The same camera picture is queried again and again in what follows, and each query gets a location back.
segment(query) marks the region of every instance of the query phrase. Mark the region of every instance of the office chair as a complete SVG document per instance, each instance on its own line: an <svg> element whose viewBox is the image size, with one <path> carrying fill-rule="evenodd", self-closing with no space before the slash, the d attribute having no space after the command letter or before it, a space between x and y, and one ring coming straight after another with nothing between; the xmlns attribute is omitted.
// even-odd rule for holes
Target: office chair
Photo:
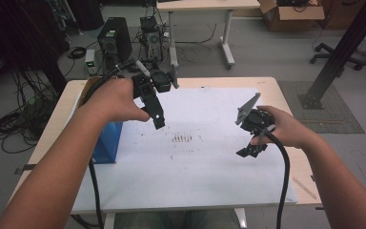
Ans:
<svg viewBox="0 0 366 229"><path fill-rule="evenodd" d="M310 60L310 63L311 64L314 64L318 58L329 58L329 57L331 57L332 52L334 52L334 49L332 49L331 47L327 46L324 43L320 43L320 45L318 45L318 46L315 47L315 51L316 52L319 52L322 49L325 50L325 51L327 51L328 53L315 54L314 57L312 57L312 59ZM355 70L356 71L362 70L362 67L366 65L366 63L364 61L359 60L359 59L355 59L353 57L350 57L347 61L349 61L350 63L355 64Z"/></svg>

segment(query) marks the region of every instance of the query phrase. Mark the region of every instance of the blue object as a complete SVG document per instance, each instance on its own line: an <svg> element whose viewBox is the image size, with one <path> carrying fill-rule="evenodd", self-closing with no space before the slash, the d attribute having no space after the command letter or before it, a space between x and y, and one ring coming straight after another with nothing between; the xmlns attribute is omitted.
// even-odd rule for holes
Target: blue object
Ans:
<svg viewBox="0 0 366 229"><path fill-rule="evenodd" d="M103 128L93 149L93 162L95 164L115 163L122 128L123 122L110 122Z"/></svg>

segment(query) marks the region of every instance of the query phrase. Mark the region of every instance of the light wooden table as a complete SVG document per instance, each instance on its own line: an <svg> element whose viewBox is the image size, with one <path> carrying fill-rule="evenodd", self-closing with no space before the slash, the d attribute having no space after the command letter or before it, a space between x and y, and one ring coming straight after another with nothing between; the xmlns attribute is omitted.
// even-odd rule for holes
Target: light wooden table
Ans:
<svg viewBox="0 0 366 229"><path fill-rule="evenodd" d="M68 120L72 106L74 105L78 94L85 86L85 83L85 80L75 80L68 83L44 133L42 134L29 160L29 164L38 163L38 161L59 136ZM262 93L264 104L275 106L288 113L291 112L275 79L272 77L180 78L179 84L181 88L199 88L202 86L218 88L257 88L258 91ZM295 193L298 199L297 204L304 205L321 203L315 183L311 178L312 171L307 158L303 152L298 149L287 148L287 151L292 164L290 180L295 188ZM25 171L23 173L15 188L15 191L23 183L24 179L29 175L29 173L30 171Z"/></svg>
<svg viewBox="0 0 366 229"><path fill-rule="evenodd" d="M225 23L224 36L220 39L230 69L234 65L234 57L228 45L233 10L256 9L259 6L257 0L181 0L157 3L160 11L169 13L170 58L175 74L178 62L174 24Z"/></svg>

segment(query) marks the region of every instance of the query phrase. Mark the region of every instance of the gray floor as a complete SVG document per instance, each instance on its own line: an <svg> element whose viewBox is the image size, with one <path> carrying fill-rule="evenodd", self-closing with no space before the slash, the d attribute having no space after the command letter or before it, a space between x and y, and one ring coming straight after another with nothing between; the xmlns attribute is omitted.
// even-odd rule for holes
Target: gray floor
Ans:
<svg viewBox="0 0 366 229"><path fill-rule="evenodd" d="M112 9L105 8L103 11L105 18L112 13ZM136 30L137 28L131 28L131 37L135 35ZM203 40L211 35L207 25L176 26L175 30L176 36L182 41ZM86 46L95 41L97 32L87 31L80 36L72 34L71 45ZM210 53L200 46L181 46L184 52L180 49L178 53L179 77L272 76L277 80L313 81L325 61L318 60L314 65L309 63L314 54L312 44L321 33L316 43L325 42L335 45L344 33L344 31L321 32L319 27L305 32L270 32L260 19L236 18L232 23L229 42L236 65L231 70L227 70L224 56L217 45L218 36L222 32L223 25L218 25L213 39L205 44L211 49ZM137 47L134 47L134 53L137 53ZM361 47L357 56L366 59L366 44ZM66 73L71 66L71 60L62 56L58 60L58 65L61 71ZM344 74L335 80L334 85L366 133L366 68L356 72L352 67L347 65ZM167 70L168 61L165 61L161 68ZM68 79L82 79L87 76L83 63L77 61ZM15 92L16 87L10 78L10 72L4 69L0 73L0 117L16 108ZM366 187L366 134L323 135L323 137L333 145ZM12 148L22 148L21 142L20 137L14 136L9 145ZM1 150L0 145L0 215L20 178L14 171L27 163L31 152L32 150L29 150L22 154L8 155ZM318 211L315 207L286 207L283 228L329 228L324 211ZM246 209L249 228L275 228L275 214L274 207ZM94 221L94 216L88 216L87 219ZM81 227L70 219L67 228Z"/></svg>

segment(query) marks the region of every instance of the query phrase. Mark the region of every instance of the black marks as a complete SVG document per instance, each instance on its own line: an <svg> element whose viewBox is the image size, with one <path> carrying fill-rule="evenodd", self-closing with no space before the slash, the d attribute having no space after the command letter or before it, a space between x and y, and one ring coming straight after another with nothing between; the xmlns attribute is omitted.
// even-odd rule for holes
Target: black marks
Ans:
<svg viewBox="0 0 366 229"><path fill-rule="evenodd" d="M172 142L191 142L192 140L193 137L191 135L181 133L174 134L172 138Z"/></svg>

